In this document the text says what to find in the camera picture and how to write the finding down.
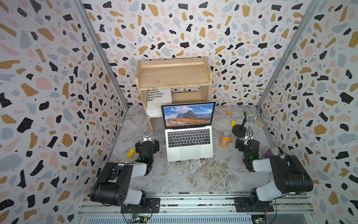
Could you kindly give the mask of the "wooden shelf unit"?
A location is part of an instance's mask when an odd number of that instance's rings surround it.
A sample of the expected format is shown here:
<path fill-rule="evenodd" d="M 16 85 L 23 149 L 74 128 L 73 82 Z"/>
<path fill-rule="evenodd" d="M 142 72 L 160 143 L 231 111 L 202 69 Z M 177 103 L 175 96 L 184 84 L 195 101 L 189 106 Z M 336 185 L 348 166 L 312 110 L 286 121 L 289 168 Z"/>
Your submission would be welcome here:
<path fill-rule="evenodd" d="M 173 93 L 174 104 L 204 103 L 210 100 L 213 73 L 204 58 L 138 61 L 135 76 L 137 90 L 147 109 L 151 89 L 199 87 L 199 91 Z"/>

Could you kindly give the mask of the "small wooden stick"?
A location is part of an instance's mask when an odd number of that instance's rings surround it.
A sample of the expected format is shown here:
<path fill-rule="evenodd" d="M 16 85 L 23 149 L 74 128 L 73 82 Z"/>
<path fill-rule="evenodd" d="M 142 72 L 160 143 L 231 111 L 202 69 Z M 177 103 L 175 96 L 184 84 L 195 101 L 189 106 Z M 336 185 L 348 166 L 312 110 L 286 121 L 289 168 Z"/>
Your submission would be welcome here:
<path fill-rule="evenodd" d="M 255 124 L 256 125 L 258 125 L 258 126 L 260 126 L 261 128 L 263 128 L 264 127 L 264 124 L 263 123 L 261 123 L 260 121 L 258 121 L 258 120 L 256 120 L 255 121 Z"/>

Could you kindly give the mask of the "microphone on black stand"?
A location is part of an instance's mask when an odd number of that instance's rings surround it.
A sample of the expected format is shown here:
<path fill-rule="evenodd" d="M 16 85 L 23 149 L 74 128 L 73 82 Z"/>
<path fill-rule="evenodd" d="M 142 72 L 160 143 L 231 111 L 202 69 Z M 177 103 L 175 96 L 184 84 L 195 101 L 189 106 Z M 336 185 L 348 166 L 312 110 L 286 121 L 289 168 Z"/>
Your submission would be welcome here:
<path fill-rule="evenodd" d="M 234 136 L 238 138 L 243 138 L 246 135 L 247 128 L 245 127 L 246 123 L 255 123 L 256 116 L 252 113 L 244 112 L 244 119 L 241 124 L 234 125 L 232 128 L 232 132 Z"/>

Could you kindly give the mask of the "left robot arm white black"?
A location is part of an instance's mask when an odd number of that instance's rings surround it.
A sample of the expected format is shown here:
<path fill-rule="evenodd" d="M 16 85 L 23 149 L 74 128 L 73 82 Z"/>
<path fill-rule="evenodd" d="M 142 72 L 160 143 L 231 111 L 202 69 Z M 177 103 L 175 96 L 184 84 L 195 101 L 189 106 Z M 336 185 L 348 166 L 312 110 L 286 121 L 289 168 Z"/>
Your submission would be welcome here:
<path fill-rule="evenodd" d="M 90 200 L 105 206 L 134 206 L 142 211 L 148 203 L 145 191 L 130 189 L 131 179 L 143 177 L 153 168 L 153 155 L 159 151 L 157 140 L 144 140 L 135 144 L 139 157 L 135 162 L 108 162 L 90 192 Z"/>

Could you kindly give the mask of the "silver laptop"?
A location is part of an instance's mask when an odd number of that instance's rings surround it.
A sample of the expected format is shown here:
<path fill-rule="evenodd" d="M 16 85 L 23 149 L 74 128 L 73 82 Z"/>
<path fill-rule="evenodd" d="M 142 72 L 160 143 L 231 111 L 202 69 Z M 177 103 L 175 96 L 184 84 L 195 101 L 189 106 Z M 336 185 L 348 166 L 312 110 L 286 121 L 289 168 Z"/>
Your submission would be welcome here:
<path fill-rule="evenodd" d="M 213 157 L 215 102 L 163 105 L 167 160 Z"/>

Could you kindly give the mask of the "orange soda can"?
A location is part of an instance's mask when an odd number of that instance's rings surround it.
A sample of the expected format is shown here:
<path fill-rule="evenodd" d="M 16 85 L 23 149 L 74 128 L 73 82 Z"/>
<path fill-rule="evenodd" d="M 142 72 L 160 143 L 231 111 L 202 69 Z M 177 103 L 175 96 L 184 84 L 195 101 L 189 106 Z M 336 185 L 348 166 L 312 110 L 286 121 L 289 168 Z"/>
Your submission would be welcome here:
<path fill-rule="evenodd" d="M 228 132 L 228 131 L 225 131 L 225 132 L 222 134 L 221 140 L 220 140 L 220 142 L 219 142 L 220 146 L 222 146 L 222 147 L 228 147 L 228 145 L 229 145 L 230 142 L 231 142 L 231 139 L 232 139 L 231 133 Z"/>

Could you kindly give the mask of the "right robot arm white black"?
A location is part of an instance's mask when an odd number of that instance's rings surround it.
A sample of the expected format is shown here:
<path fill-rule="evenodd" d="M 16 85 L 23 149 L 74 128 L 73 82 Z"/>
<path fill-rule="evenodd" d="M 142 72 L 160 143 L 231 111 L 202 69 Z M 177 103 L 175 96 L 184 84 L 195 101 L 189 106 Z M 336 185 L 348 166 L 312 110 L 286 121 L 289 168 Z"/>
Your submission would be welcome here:
<path fill-rule="evenodd" d="M 313 180 L 295 155 L 274 155 L 259 158 L 259 141 L 237 139 L 235 148 L 243 152 L 242 161 L 249 172 L 271 173 L 273 181 L 251 190 L 247 201 L 241 204 L 259 210 L 288 194 L 313 190 Z"/>

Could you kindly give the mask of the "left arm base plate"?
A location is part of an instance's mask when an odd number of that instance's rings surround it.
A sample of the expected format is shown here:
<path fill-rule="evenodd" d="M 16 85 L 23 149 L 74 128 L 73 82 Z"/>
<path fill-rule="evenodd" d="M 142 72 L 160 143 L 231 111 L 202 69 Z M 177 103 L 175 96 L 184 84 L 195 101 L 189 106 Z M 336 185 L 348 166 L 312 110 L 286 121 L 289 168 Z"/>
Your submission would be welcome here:
<path fill-rule="evenodd" d="M 150 197 L 150 198 L 141 200 L 141 202 L 139 204 L 122 205 L 121 213 L 123 213 L 123 214 L 132 214 L 132 213 L 156 214 L 156 213 L 159 213 L 159 209 L 160 209 L 160 198 L 159 197 Z"/>

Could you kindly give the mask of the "white book black text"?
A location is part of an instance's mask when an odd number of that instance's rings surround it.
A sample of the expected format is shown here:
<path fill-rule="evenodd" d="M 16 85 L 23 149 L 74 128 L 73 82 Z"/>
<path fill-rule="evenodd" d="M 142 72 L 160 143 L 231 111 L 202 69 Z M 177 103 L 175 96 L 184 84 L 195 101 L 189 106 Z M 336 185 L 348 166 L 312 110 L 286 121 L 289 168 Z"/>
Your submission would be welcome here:
<path fill-rule="evenodd" d="M 161 107 L 172 103 L 171 89 L 149 89 L 147 92 L 146 113 L 149 117 L 162 115 Z"/>

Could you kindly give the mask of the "aluminium rail frame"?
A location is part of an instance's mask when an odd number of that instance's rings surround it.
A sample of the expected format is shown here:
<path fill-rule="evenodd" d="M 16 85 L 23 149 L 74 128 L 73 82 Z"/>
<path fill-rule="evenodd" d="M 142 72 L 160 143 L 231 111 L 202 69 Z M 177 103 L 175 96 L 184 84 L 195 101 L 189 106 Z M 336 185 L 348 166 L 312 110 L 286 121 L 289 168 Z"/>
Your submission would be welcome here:
<path fill-rule="evenodd" d="M 305 194 L 289 195 L 270 203 L 273 211 L 243 209 L 247 192 L 152 193 L 144 213 L 84 200 L 81 224 L 317 224 Z"/>

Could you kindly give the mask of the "yellow rectangular block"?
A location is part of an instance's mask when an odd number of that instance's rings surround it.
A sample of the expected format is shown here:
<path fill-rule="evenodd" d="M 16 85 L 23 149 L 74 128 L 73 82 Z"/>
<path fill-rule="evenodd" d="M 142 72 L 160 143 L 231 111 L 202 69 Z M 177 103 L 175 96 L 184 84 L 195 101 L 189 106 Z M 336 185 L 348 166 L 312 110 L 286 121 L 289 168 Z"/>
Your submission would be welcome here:
<path fill-rule="evenodd" d="M 136 150 L 135 150 L 135 149 L 131 149 L 131 150 L 129 151 L 129 153 L 127 154 L 127 157 L 128 157 L 128 158 L 132 158 L 135 153 L 136 153 Z"/>

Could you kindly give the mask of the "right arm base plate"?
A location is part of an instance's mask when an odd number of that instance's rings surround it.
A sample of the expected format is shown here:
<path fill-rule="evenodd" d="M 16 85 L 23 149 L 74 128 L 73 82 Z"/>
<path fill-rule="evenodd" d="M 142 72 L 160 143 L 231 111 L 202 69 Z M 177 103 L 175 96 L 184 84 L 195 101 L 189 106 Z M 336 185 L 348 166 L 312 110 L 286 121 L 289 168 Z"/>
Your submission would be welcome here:
<path fill-rule="evenodd" d="M 235 197 L 236 212 L 273 212 L 272 202 L 257 201 L 249 197 Z"/>

